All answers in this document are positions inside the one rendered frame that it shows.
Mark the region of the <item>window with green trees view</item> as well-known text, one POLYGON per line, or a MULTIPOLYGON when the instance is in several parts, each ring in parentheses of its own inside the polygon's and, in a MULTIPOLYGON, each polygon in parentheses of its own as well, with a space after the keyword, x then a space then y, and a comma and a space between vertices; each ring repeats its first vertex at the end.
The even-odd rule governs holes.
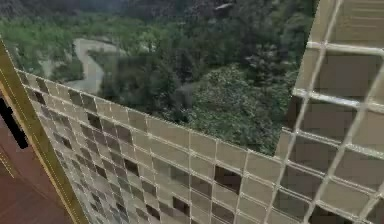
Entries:
POLYGON ((272 154, 319 0, 0 0, 14 65, 272 154))

